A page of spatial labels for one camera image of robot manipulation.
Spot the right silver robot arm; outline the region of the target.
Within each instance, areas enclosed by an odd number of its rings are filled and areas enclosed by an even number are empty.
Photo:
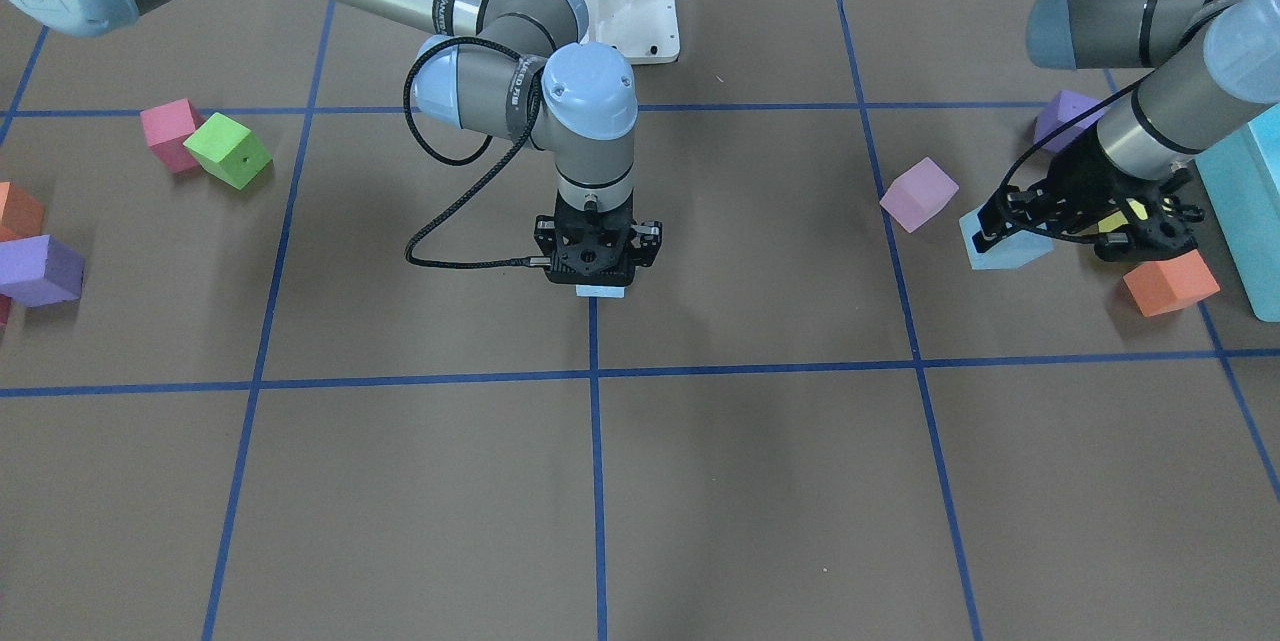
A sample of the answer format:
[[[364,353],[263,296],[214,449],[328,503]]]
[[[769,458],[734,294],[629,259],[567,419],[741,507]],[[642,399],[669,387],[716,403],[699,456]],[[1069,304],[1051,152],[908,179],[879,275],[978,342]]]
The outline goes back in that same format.
[[[99,38],[133,26],[174,0],[8,0],[46,27]],[[620,49],[589,36],[586,0],[329,0],[402,29],[422,44],[407,70],[399,109],[422,154],[461,168],[479,154],[447,155],[420,122],[483,136],[481,152],[507,152],[485,175],[411,237],[408,264],[435,269],[540,269],[552,284],[622,290],[655,262],[658,221],[634,212],[639,104],[634,67]],[[471,202],[525,150],[550,154],[553,212],[536,218],[535,255],[489,261],[438,261],[419,244]]]

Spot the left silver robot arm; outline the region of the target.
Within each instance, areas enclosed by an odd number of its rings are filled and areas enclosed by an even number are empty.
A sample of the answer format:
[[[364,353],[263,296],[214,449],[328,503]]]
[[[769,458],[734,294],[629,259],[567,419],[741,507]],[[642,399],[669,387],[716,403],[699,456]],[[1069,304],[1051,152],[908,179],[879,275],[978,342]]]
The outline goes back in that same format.
[[[1277,104],[1277,0],[1037,0],[1025,41],[1037,67],[1144,75],[1083,114],[1043,179],[1002,180],[969,249],[1033,234],[1107,262],[1192,252],[1203,212],[1178,189],[1192,159]]]

